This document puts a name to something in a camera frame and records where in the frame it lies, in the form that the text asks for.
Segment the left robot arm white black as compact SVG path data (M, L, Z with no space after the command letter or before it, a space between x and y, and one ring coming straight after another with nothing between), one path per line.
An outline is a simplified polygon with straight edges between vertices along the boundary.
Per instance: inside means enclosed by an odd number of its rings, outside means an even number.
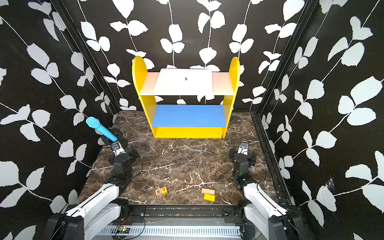
M110 222L121 215L121 205L114 203L131 183L134 176L132 163L140 156L132 149L129 152L114 150L110 163L114 169L107 182L81 204L65 213L49 218L43 231L44 240L91 240Z

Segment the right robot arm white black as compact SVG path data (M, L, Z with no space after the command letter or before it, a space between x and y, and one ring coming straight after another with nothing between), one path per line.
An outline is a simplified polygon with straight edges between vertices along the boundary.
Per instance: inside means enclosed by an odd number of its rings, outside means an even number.
M230 150L234 164L233 178L236 187L246 198L240 216L252 222L267 240L309 240L310 231L299 208L287 209L277 204L250 174L259 157L248 150L248 143Z

